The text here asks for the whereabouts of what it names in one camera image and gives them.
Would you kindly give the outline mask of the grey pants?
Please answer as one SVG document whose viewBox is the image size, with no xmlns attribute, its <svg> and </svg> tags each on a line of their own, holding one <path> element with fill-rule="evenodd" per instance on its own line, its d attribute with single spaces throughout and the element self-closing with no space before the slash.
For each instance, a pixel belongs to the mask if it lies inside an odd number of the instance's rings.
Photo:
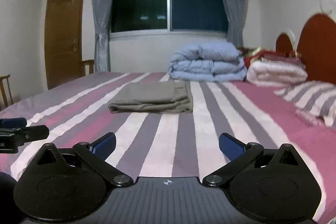
<svg viewBox="0 0 336 224">
<path fill-rule="evenodd" d="M 193 97 L 184 81 L 130 83 L 113 97 L 108 108 L 112 113 L 191 113 Z"/>
</svg>

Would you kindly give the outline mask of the wooden chair at left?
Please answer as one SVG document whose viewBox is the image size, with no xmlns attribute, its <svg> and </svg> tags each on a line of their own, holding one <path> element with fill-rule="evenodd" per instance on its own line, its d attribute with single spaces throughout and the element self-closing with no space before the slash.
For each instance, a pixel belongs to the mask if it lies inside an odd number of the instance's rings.
<svg viewBox="0 0 336 224">
<path fill-rule="evenodd" d="M 10 75 L 0 77 L 0 89 L 1 89 L 1 98 L 3 101 L 3 108 L 7 108 L 9 105 L 14 103 L 10 82 Z"/>
</svg>

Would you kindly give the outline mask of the pink white folded blanket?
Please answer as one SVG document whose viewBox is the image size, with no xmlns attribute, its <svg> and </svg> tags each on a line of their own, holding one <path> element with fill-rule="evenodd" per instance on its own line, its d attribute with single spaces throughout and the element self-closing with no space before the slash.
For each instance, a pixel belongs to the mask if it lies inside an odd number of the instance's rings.
<svg viewBox="0 0 336 224">
<path fill-rule="evenodd" d="M 280 61 L 254 61 L 247 72 L 247 81 L 257 86 L 291 86 L 306 79 L 304 68 Z"/>
</svg>

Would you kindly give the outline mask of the wooden chair near door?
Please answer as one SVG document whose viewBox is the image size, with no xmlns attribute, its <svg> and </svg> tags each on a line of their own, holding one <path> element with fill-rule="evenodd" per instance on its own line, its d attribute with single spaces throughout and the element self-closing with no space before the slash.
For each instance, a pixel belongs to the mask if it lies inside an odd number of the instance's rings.
<svg viewBox="0 0 336 224">
<path fill-rule="evenodd" d="M 95 64 L 94 59 L 81 61 L 80 65 L 84 76 L 91 75 L 92 73 L 94 73 L 94 64 Z"/>
</svg>

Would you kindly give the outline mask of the striped pillow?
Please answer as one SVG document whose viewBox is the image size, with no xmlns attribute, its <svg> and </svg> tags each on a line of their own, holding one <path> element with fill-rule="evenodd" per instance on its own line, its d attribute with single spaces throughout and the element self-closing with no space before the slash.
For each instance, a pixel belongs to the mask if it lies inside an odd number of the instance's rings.
<svg viewBox="0 0 336 224">
<path fill-rule="evenodd" d="M 322 118 L 327 127 L 335 128 L 335 84 L 308 81 L 276 90 L 274 94 L 315 118 Z"/>
</svg>

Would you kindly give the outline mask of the light blue folded duvet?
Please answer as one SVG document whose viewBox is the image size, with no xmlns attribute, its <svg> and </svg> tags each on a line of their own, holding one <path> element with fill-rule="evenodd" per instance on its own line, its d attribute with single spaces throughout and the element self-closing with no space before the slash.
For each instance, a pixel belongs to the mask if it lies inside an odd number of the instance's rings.
<svg viewBox="0 0 336 224">
<path fill-rule="evenodd" d="M 242 81 L 247 76 L 242 52 L 230 42 L 188 45 L 169 62 L 172 79 L 205 82 Z"/>
</svg>

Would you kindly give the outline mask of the red folded cloth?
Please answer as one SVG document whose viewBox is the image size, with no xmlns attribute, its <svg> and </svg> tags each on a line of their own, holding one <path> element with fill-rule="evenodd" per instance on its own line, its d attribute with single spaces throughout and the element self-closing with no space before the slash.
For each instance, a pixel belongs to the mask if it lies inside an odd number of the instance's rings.
<svg viewBox="0 0 336 224">
<path fill-rule="evenodd" d="M 299 67 L 305 67 L 305 61 L 301 55 L 295 51 L 290 52 L 276 52 L 269 51 L 264 48 L 245 48 L 239 47 L 238 50 L 241 52 L 244 58 L 244 64 L 248 69 L 254 61 L 262 61 L 266 59 L 268 61 L 285 62 Z"/>
</svg>

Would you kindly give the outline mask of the brown wooden door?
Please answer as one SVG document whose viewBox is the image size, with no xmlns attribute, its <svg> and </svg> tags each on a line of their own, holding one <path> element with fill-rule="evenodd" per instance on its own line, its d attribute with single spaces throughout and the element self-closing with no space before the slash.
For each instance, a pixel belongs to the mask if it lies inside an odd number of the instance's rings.
<svg viewBox="0 0 336 224">
<path fill-rule="evenodd" d="M 83 0 L 47 0 L 45 68 L 49 89 L 84 76 L 82 14 Z"/>
</svg>

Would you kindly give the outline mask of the red wooden headboard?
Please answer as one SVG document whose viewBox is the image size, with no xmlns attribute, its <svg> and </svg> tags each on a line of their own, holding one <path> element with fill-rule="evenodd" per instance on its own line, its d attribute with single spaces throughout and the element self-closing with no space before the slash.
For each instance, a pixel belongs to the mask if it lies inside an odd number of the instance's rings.
<svg viewBox="0 0 336 224">
<path fill-rule="evenodd" d="M 307 20 L 296 47 L 286 33 L 276 40 L 276 52 L 297 52 L 306 66 L 309 81 L 335 84 L 336 80 L 336 24 L 326 14 L 318 13 Z"/>
</svg>

